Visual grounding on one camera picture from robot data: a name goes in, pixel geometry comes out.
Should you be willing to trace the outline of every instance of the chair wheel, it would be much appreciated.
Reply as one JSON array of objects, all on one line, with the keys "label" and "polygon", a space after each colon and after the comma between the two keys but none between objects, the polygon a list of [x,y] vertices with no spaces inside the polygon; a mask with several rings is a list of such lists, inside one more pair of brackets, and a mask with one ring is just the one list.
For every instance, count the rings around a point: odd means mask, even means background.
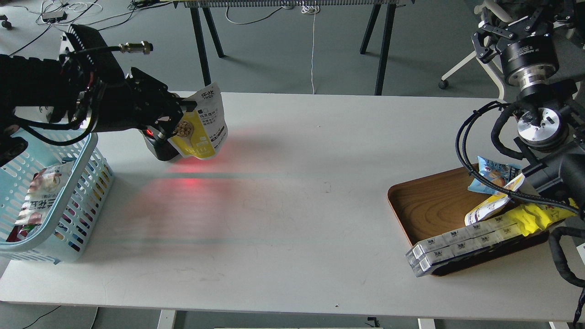
[{"label": "chair wheel", "polygon": [[449,86],[449,82],[447,80],[441,80],[439,82],[439,88],[440,89],[445,90],[445,89],[447,89],[448,86]]}]

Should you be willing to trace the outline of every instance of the yellow packaging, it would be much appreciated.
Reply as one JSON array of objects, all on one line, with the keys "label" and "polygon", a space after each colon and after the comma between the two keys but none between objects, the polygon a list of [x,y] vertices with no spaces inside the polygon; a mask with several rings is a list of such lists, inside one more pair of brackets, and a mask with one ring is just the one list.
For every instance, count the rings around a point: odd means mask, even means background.
[{"label": "yellow packaging", "polygon": [[[524,174],[520,173],[508,184],[504,186],[505,189],[517,191],[524,183]],[[477,207],[473,208],[465,215],[465,225],[469,226],[476,222],[489,218],[493,214],[498,213],[510,201],[510,197],[502,192],[496,192]]]},{"label": "yellow packaging", "polygon": [[184,108],[176,135],[169,141],[183,157],[211,159],[228,136],[219,87],[212,83],[184,100],[195,101],[197,106]]},{"label": "yellow packaging", "polygon": [[506,212],[502,217],[518,224],[523,236],[544,231],[553,223],[567,219],[575,214],[572,211],[542,204],[522,204]]}]

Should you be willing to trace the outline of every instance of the black table leg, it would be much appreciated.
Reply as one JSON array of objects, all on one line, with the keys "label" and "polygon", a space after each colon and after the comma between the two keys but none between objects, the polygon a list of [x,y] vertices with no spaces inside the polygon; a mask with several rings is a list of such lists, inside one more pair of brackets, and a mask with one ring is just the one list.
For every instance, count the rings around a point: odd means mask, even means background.
[{"label": "black table leg", "polygon": [[367,23],[366,34],[364,34],[364,39],[360,48],[360,54],[362,55],[366,53],[367,45],[370,43],[371,32],[374,30],[374,25],[376,25],[376,19],[380,13],[380,7],[382,7],[382,5],[374,5],[374,8],[371,10],[370,20]]},{"label": "black table leg", "polygon": [[218,31],[215,29],[214,18],[211,16],[211,11],[208,7],[203,7],[203,15],[205,15],[205,20],[207,21],[207,26],[209,26],[209,32],[211,33],[211,39],[214,41],[215,50],[218,52],[219,58],[224,58],[225,54],[223,53],[223,49],[221,48],[221,43],[219,42]]},{"label": "black table leg", "polygon": [[193,31],[195,32],[195,41],[197,42],[197,52],[199,53],[199,62],[201,62],[201,73],[205,85],[211,84],[211,75],[209,74],[209,63],[205,52],[205,42],[203,41],[203,32],[201,31],[201,18],[199,17],[198,8],[190,8],[191,20],[193,21]]},{"label": "black table leg", "polygon": [[388,62],[388,50],[390,48],[390,37],[392,36],[392,27],[394,26],[394,14],[396,13],[396,4],[388,4],[386,10],[386,23],[384,24],[384,36],[382,37],[382,50],[380,52],[380,65],[378,66],[378,79],[376,80],[376,91],[374,95],[382,94],[384,86],[384,76],[386,74],[386,63]]}]

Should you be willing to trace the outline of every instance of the blue snack bag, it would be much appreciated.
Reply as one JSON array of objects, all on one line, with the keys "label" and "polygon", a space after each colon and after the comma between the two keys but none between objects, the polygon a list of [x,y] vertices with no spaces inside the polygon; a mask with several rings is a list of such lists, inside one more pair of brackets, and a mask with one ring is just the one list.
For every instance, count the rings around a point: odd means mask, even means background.
[{"label": "blue snack bag", "polygon": [[[501,164],[492,160],[485,159],[481,156],[477,157],[479,163],[479,173],[490,182],[497,186],[504,186],[510,182],[514,177],[521,173],[521,167],[514,164]],[[472,192],[494,194],[495,190],[480,183],[477,179],[467,188]]]}]

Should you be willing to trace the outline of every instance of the robotic arm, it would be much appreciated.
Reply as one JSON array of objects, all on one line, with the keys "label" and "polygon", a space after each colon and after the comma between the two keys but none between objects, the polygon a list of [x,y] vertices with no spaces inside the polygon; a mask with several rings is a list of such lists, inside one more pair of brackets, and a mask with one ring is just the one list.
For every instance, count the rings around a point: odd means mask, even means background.
[{"label": "robotic arm", "polygon": [[[482,22],[472,41],[478,59],[502,62],[505,82],[520,89],[518,100],[502,111],[491,140],[504,155],[528,159],[523,172],[547,198],[573,198],[585,207],[585,109],[573,101],[572,80],[549,84],[559,69],[552,40],[554,28],[572,28],[574,0],[542,1],[534,11],[511,23]],[[520,152],[504,146],[499,135],[510,117],[517,120]]]},{"label": "robotic arm", "polygon": [[[136,128],[158,159],[172,159],[177,152],[168,139],[183,116],[184,102],[135,67],[124,77],[112,55],[114,51],[148,54],[152,50],[148,42],[107,46],[97,30],[71,25],[63,34],[58,61],[0,55],[0,166],[26,149],[24,139],[11,136],[19,128],[55,145],[75,143],[90,132]],[[26,106],[51,107],[52,111],[46,123],[15,115],[16,107]],[[34,128],[83,129],[83,133],[56,141]]]}]

